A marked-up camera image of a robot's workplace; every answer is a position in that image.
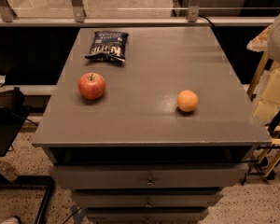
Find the black side table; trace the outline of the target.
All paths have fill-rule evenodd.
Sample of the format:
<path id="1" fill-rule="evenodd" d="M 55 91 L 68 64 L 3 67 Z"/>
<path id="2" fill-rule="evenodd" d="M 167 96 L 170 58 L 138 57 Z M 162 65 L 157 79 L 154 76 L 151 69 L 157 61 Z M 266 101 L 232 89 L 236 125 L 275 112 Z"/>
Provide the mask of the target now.
<path id="1" fill-rule="evenodd" d="M 0 92 L 0 157 L 6 155 L 30 110 L 19 88 Z"/>

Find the dark blue chip bag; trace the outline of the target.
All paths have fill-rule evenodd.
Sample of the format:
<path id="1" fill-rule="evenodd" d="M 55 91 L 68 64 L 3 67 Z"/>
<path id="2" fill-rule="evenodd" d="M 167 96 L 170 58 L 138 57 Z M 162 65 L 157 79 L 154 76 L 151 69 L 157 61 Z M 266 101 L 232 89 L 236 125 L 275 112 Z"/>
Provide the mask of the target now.
<path id="1" fill-rule="evenodd" d="M 125 45 L 129 34 L 116 31 L 96 31 L 87 59 L 125 61 Z"/>

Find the red apple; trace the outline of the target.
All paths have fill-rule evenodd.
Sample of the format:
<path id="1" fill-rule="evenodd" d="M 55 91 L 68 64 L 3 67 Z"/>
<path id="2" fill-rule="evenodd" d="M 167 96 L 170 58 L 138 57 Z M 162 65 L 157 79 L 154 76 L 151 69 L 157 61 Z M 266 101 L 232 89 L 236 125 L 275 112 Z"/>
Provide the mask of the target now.
<path id="1" fill-rule="evenodd" d="M 78 89 L 84 98 L 96 100 L 105 92 L 105 80 L 97 73 L 86 73 L 79 78 Z"/>

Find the orange fruit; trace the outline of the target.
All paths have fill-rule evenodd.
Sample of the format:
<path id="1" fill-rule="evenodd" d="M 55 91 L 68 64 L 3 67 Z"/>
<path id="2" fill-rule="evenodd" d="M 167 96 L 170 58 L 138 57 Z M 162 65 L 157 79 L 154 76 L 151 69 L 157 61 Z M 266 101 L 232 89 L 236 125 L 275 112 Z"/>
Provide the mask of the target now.
<path id="1" fill-rule="evenodd" d="M 176 101 L 178 108 L 183 112 L 194 111 L 199 103 L 197 94 L 190 90 L 180 92 L 177 95 Z"/>

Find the yellow wooden ladder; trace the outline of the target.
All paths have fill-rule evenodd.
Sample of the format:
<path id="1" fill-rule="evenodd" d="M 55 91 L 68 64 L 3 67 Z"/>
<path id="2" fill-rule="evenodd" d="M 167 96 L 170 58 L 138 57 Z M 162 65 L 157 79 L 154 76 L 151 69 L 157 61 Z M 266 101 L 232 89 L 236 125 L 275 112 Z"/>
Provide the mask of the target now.
<path id="1" fill-rule="evenodd" d="M 263 52 L 257 71 L 248 88 L 248 96 L 253 100 L 252 117 L 263 121 L 272 138 L 268 146 L 260 147 L 260 154 L 251 156 L 258 175 L 267 180 L 275 178 L 274 168 L 280 163 L 280 63 L 271 59 L 268 53 L 268 38 L 272 28 L 269 25 L 246 46 L 249 50 Z"/>

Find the grey drawer cabinet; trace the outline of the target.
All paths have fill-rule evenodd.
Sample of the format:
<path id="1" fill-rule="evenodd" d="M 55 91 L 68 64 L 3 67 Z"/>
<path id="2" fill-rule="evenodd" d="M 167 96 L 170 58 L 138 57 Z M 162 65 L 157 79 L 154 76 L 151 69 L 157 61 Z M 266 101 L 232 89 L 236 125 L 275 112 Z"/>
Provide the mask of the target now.
<path id="1" fill-rule="evenodd" d="M 90 61 L 82 29 L 35 132 L 50 175 L 96 223 L 201 220 L 271 139 L 207 27 L 132 28 L 124 63 Z M 79 78 L 105 92 L 84 98 Z M 183 112 L 177 95 L 197 94 Z"/>

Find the metal railing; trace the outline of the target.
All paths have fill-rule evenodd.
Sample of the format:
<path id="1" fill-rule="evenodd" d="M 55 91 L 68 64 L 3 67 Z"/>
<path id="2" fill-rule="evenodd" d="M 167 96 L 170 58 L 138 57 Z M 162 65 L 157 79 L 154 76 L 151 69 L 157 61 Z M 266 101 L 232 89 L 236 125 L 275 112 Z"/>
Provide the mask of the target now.
<path id="1" fill-rule="evenodd" d="M 0 26 L 266 26 L 273 0 L 0 0 Z"/>

